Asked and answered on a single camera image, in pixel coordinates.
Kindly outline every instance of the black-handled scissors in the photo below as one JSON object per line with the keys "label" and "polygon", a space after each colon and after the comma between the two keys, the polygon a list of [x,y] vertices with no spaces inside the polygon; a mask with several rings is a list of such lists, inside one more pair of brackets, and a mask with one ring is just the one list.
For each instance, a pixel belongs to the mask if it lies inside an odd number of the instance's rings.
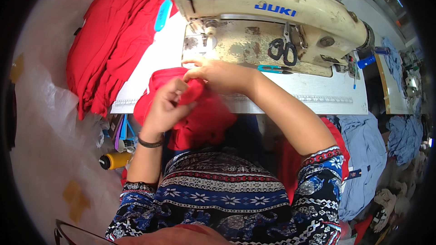
{"label": "black-handled scissors", "polygon": [[[268,56],[270,56],[273,60],[279,60],[280,57],[283,55],[283,62],[287,66],[295,66],[297,63],[297,49],[291,42],[289,38],[290,30],[289,30],[289,23],[286,22],[285,29],[283,30],[283,39],[275,39],[271,41],[270,47],[268,48]],[[276,55],[272,53],[272,49],[277,48],[278,52]],[[292,62],[288,60],[288,53],[289,50],[292,50],[293,59]]]}

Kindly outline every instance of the bracelet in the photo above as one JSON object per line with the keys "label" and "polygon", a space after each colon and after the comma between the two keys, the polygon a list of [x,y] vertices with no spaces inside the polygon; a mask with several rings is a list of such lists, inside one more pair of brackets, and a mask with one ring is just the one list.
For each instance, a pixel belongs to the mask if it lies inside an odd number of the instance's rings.
{"label": "bracelet", "polygon": [[153,149],[153,148],[156,148],[156,147],[160,147],[160,146],[164,143],[164,134],[163,134],[163,133],[161,134],[161,140],[160,140],[159,142],[157,142],[157,143],[147,143],[147,142],[141,140],[141,139],[139,138],[139,135],[138,135],[138,142],[139,142],[139,144],[141,144],[143,147],[146,147],[146,148],[149,148],[149,149]]}

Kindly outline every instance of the table top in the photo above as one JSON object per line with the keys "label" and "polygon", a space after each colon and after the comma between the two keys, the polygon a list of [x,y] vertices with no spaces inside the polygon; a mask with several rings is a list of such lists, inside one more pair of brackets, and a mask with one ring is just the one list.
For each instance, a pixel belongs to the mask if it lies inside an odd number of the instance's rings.
{"label": "table top", "polygon": [[[153,44],[144,53],[129,80],[117,95],[111,113],[133,113],[134,106],[143,95],[153,72],[160,69],[179,67],[181,64],[186,22],[178,12],[157,32]],[[347,73],[338,73],[332,68],[331,77],[306,73],[277,74],[264,73],[269,79],[288,93],[302,100],[319,115],[365,115],[368,114],[363,72],[356,82]],[[263,113],[245,96],[223,97],[233,113]]]}

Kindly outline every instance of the woman's right hand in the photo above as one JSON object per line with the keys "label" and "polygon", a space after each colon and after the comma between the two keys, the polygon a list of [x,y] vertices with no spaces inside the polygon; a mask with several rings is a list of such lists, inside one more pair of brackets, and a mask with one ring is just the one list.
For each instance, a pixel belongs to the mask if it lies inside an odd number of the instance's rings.
{"label": "woman's right hand", "polygon": [[208,86],[219,94],[240,93],[247,95],[253,87],[257,70],[232,64],[221,60],[208,60],[204,57],[183,60],[182,64],[194,63],[196,68],[186,72],[185,82],[189,79],[201,78]]}

